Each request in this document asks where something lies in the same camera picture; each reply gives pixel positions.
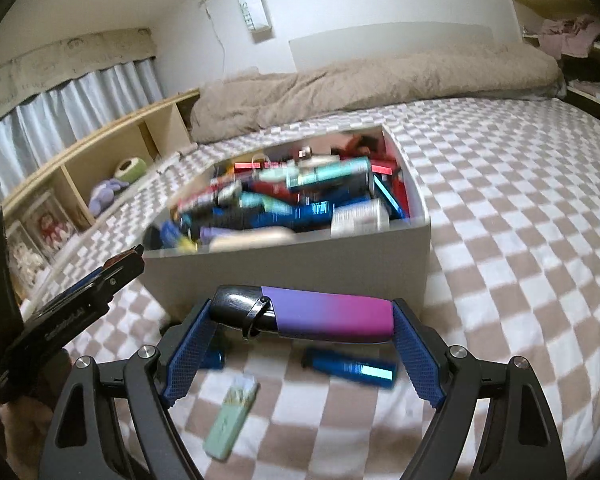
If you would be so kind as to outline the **person left hand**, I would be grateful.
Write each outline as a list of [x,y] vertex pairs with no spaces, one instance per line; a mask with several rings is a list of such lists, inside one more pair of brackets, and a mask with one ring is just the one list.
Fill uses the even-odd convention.
[[54,409],[72,367],[60,350],[15,401],[0,405],[6,462],[19,479],[38,478],[38,467]]

